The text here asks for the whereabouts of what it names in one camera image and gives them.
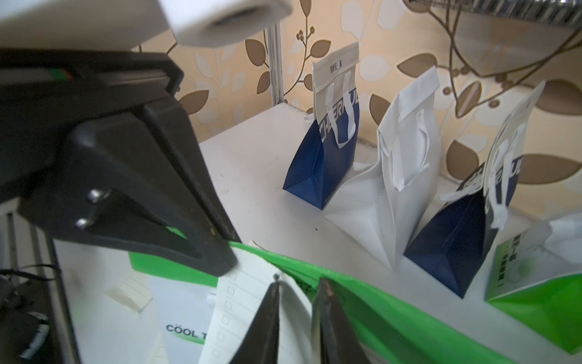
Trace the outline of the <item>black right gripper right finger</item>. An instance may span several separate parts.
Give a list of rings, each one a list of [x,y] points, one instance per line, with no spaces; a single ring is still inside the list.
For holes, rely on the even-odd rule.
[[[370,363],[326,278],[319,279],[312,302],[312,362]]]

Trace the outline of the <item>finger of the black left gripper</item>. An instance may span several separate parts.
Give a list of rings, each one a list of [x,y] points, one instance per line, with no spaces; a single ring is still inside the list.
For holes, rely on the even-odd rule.
[[[183,106],[170,97],[147,103],[142,108],[142,119],[219,235],[239,243],[241,239],[216,193]]]

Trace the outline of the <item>large green white bag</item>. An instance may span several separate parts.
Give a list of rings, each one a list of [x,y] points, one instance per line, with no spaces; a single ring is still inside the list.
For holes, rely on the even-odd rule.
[[[57,241],[84,363],[504,363],[354,277],[239,242],[204,252],[177,229],[148,244],[79,231]]]

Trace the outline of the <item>small blue paper bag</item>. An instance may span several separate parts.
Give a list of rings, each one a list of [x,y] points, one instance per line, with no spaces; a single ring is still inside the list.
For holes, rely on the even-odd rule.
[[[351,168],[359,132],[356,89],[359,43],[312,65],[314,121],[286,174],[283,189],[324,209]]]

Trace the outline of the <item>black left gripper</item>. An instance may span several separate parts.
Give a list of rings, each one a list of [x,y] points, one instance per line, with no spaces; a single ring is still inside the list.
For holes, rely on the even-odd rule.
[[[173,96],[182,80],[165,53],[2,49],[1,201],[49,169],[18,212],[50,237],[228,273],[228,240],[142,117],[118,114]]]

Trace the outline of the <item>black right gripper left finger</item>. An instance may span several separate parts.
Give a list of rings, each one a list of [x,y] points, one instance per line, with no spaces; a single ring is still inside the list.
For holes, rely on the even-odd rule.
[[[274,275],[230,364],[277,364],[280,338],[280,276]]]

